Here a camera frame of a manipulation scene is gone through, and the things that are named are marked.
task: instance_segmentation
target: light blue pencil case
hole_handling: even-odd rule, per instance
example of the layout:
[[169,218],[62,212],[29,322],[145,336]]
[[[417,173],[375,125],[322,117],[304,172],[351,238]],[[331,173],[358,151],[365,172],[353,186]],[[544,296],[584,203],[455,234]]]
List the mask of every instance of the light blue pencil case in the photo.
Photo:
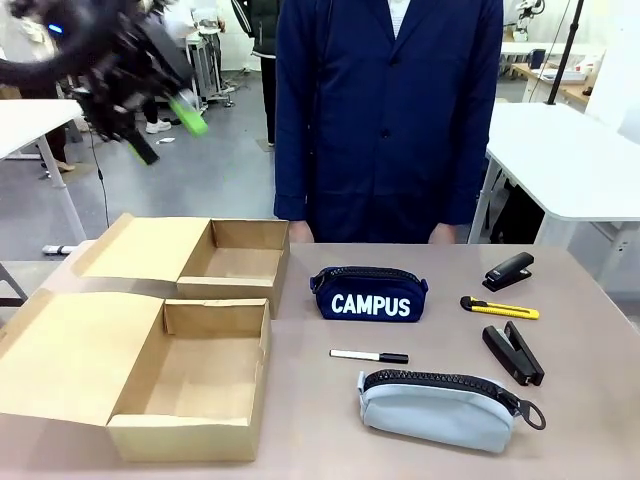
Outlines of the light blue pencil case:
[[[546,420],[533,403],[501,385],[469,375],[380,370],[360,372],[360,416],[365,425],[459,447],[502,452],[522,416],[536,430]],[[534,410],[540,420],[530,419]]]

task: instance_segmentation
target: hand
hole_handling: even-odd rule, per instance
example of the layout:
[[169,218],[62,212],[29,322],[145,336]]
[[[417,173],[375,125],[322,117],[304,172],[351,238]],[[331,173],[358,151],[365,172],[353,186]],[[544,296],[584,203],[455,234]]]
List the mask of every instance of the hand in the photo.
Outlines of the hand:
[[307,222],[289,223],[289,241],[291,243],[314,243],[313,233]]
[[439,223],[431,232],[429,243],[433,245],[454,245],[456,243],[455,225]]

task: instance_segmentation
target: blue light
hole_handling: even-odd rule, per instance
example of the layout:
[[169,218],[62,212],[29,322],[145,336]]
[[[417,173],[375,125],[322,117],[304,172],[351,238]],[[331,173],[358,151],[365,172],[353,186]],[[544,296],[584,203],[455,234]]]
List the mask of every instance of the blue light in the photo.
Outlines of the blue light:
[[49,24],[49,30],[51,30],[53,32],[56,32],[56,33],[59,33],[60,35],[62,35],[62,28],[57,26],[57,25],[54,25],[53,23]]

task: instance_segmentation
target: navy blue coat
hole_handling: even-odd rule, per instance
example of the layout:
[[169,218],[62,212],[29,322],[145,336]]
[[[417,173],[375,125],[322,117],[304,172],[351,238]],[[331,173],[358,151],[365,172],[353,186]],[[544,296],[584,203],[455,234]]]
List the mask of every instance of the navy blue coat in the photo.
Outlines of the navy blue coat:
[[473,218],[502,0],[284,0],[275,214],[319,242],[426,243]]

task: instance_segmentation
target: black stapler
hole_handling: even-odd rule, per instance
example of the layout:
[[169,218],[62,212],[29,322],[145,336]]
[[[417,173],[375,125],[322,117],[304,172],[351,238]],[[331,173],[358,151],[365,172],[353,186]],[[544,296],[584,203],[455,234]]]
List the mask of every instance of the black stapler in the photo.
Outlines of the black stapler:
[[533,263],[533,255],[522,252],[489,270],[482,284],[492,292],[518,283],[531,276],[526,267]]
[[482,331],[482,340],[520,385],[542,383],[544,370],[512,321],[507,322],[504,330],[498,330],[494,326],[486,327]]

